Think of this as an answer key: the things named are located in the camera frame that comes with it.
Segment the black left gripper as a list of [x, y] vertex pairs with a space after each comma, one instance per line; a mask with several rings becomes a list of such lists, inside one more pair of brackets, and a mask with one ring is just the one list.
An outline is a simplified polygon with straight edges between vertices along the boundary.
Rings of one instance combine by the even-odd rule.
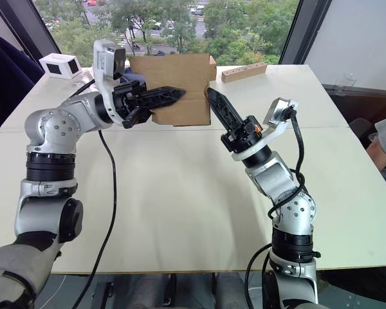
[[112, 92], [114, 109], [124, 120], [125, 129], [145, 123], [152, 114], [149, 109], [170, 106], [185, 94], [185, 89], [170, 86], [147, 90], [146, 84], [138, 80], [123, 82]]

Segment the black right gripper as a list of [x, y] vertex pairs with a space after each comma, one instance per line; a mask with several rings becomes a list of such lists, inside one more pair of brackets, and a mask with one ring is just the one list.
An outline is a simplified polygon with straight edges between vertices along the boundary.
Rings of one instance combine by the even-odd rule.
[[207, 99], [211, 110], [226, 129], [221, 141], [229, 152], [241, 153], [262, 138], [258, 120], [253, 115], [243, 120], [225, 95], [208, 88]]

